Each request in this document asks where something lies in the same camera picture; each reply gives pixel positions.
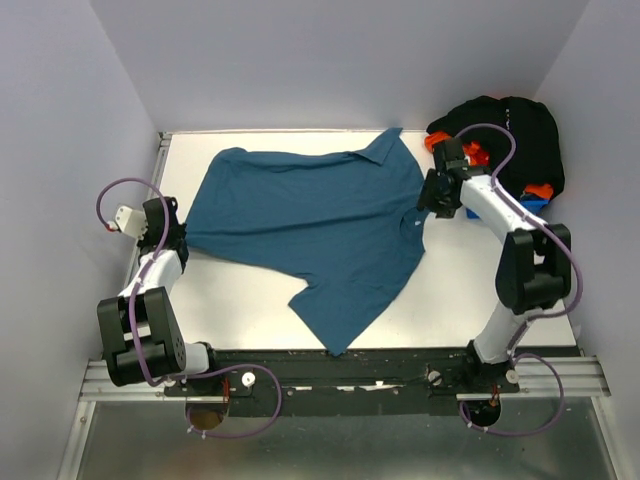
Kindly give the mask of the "teal blue t shirt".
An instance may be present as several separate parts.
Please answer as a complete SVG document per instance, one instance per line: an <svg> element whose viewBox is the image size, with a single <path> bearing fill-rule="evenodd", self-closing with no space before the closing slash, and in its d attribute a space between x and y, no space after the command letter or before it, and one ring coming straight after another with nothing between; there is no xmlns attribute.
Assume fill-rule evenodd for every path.
<svg viewBox="0 0 640 480"><path fill-rule="evenodd" d="M324 155L248 151L211 161L188 212L190 248L303 279L290 308L340 355L418 267L423 173L401 132Z"/></svg>

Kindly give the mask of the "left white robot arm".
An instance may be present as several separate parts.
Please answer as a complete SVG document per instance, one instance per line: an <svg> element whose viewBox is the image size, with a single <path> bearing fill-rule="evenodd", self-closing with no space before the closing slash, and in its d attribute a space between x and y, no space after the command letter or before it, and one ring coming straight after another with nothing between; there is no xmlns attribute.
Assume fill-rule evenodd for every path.
<svg viewBox="0 0 640 480"><path fill-rule="evenodd" d="M170 301L189 258L177 208L173 197L153 198L140 211L121 206L116 213L112 225L137 239L138 270L117 296L97 306L103 358L118 387L177 376L209 395L222 380L214 350L184 340Z"/></svg>

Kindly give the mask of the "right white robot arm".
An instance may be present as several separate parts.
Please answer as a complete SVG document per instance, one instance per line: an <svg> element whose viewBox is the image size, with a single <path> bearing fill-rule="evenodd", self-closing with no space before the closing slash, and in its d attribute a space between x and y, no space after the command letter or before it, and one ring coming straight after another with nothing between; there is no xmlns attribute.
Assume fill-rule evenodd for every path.
<svg viewBox="0 0 640 480"><path fill-rule="evenodd" d="M482 165L473 165L458 138L432 146L429 169L417 202L438 218L458 209L473 211L502 245L495 274L498 303L467 347L460 379L480 392L506 371L516 345L532 321L547 314L571 290L571 234L562 224L547 225L519 204Z"/></svg>

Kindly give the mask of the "orange t shirt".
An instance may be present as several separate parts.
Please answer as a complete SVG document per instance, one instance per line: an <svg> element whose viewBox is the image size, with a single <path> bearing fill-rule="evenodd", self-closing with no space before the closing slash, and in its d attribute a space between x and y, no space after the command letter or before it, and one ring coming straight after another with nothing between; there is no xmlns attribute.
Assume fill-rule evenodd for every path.
<svg viewBox="0 0 640 480"><path fill-rule="evenodd" d="M424 145L429 153L434 151L434 146L444 140L450 139L451 136L444 131L437 131L433 134L428 134L424 139ZM472 166L488 166L490 156L481 145L476 141L463 145L464 153L470 157L470 164ZM524 201L525 199L540 199L550 201L552 199L554 189L546 184L528 184L522 189L517 191L518 197Z"/></svg>

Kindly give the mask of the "blue plastic bin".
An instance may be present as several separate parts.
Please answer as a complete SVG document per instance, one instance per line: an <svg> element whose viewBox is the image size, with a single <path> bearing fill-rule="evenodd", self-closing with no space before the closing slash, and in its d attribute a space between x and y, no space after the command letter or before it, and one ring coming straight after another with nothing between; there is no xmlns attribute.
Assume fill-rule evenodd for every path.
<svg viewBox="0 0 640 480"><path fill-rule="evenodd" d="M549 201L539 197L527 197L525 199L521 199L520 204L530 213L538 215L541 210L549 204ZM479 216L470 209L466 209L466 217L468 219L479 219Z"/></svg>

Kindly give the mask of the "black t shirt pile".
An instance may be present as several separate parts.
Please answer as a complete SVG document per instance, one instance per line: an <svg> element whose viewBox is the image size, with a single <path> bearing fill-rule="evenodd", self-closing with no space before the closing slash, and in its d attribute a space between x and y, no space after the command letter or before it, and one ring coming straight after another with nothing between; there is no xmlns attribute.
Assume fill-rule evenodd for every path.
<svg viewBox="0 0 640 480"><path fill-rule="evenodd" d="M489 165L484 167L494 170L511 150L510 140L494 128L496 125L509 131L516 143L513 157L498 173L503 188L517 199L517 191L528 184L550 184L554 189L552 199L562 193L565 175L558 128L548 108L540 102L480 96L432 121L426 132L444 131L451 137L460 137L463 145L478 142L490 156Z"/></svg>

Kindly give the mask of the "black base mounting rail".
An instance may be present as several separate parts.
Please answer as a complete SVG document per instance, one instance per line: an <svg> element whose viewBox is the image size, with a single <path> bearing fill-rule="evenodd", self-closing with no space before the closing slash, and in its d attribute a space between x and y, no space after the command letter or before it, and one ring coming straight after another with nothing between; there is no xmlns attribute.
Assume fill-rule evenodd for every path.
<svg viewBox="0 0 640 480"><path fill-rule="evenodd" d="M508 364L483 367L467 348L351 350L219 350L214 366L227 373L165 389L194 406L228 394L237 417L454 415L458 396L485 400L516 393Z"/></svg>

